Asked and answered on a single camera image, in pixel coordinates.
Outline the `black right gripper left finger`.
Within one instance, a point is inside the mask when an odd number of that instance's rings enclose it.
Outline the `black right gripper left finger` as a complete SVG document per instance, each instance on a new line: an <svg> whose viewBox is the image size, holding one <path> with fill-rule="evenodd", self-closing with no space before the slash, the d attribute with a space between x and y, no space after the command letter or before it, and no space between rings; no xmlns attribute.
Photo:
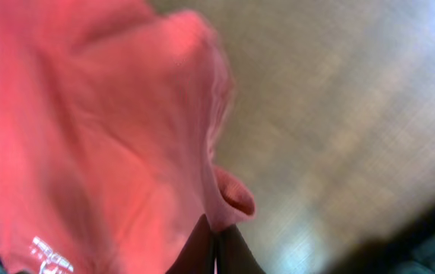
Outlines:
<svg viewBox="0 0 435 274"><path fill-rule="evenodd" d="M214 233L206 215L202 215L166 274L214 274L214 268Z"/></svg>

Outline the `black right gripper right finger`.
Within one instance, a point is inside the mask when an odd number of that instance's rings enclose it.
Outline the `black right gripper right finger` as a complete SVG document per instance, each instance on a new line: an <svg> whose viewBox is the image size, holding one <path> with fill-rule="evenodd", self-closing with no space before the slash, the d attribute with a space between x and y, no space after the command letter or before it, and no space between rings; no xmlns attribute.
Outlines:
<svg viewBox="0 0 435 274"><path fill-rule="evenodd" d="M236 225L216 235L216 260L217 274L265 274Z"/></svg>

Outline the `red t-shirt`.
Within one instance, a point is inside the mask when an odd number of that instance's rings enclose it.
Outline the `red t-shirt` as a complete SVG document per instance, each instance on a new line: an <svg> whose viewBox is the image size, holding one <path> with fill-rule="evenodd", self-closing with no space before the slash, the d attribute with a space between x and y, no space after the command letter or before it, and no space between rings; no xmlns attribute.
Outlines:
<svg viewBox="0 0 435 274"><path fill-rule="evenodd" d="M163 273L203 218L252 218L213 162L233 96L214 29L145 1L0 1L0 263Z"/></svg>

